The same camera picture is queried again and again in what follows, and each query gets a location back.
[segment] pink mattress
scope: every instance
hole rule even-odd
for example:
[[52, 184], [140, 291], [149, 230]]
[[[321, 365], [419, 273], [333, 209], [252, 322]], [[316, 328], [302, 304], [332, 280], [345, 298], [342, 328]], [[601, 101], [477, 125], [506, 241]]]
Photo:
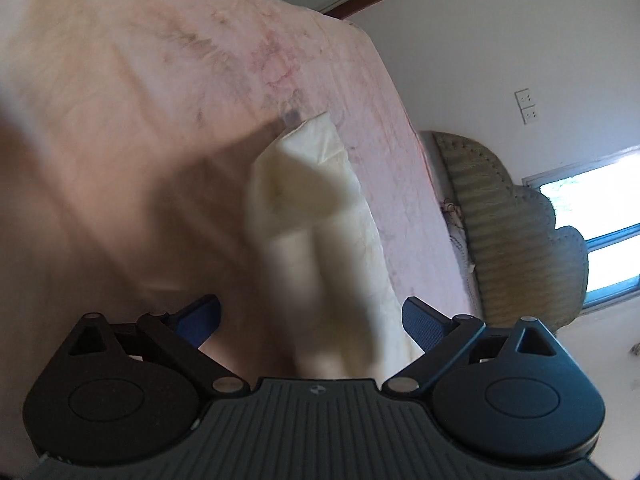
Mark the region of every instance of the pink mattress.
[[287, 374], [244, 186], [326, 110], [400, 301], [468, 312], [420, 145], [357, 27], [277, 0], [0, 0], [0, 23], [0, 472], [33, 465], [21, 403], [85, 312], [128, 322], [213, 292], [212, 351], [249, 380]]

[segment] white cloth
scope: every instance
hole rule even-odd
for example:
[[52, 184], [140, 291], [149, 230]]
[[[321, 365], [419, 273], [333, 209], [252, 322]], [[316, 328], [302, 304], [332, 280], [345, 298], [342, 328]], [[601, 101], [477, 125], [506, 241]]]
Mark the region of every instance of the white cloth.
[[246, 218], [302, 376], [381, 383], [422, 353], [402, 328], [380, 235], [329, 114], [258, 157]]

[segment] white wall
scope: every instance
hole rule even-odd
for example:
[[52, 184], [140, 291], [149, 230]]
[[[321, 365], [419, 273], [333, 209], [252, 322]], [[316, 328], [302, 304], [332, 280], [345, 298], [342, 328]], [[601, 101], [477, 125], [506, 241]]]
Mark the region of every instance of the white wall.
[[416, 129], [482, 142], [518, 184], [640, 144], [640, 0], [385, 0], [351, 19]]
[[558, 331], [604, 398], [607, 415], [592, 455], [615, 480], [640, 472], [640, 296], [581, 316]]

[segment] window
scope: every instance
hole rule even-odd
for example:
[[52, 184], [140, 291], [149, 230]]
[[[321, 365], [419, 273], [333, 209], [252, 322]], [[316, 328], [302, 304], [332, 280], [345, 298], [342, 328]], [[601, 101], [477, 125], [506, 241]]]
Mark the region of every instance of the window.
[[589, 251], [584, 307], [640, 290], [640, 153], [525, 179], [551, 200], [556, 228], [578, 229]]

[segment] electrical outlet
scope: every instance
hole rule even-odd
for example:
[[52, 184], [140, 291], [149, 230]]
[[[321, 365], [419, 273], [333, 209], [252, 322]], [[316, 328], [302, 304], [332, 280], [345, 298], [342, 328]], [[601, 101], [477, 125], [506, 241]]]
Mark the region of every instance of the electrical outlet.
[[538, 120], [538, 111], [536, 110], [536, 106], [529, 106], [527, 108], [522, 109], [522, 119], [525, 124], [532, 123]]
[[531, 90], [529, 90], [528, 88], [516, 92], [516, 99], [518, 100], [518, 106], [520, 107], [520, 110], [524, 110], [524, 108], [529, 108], [536, 105], [535, 102], [533, 102]]

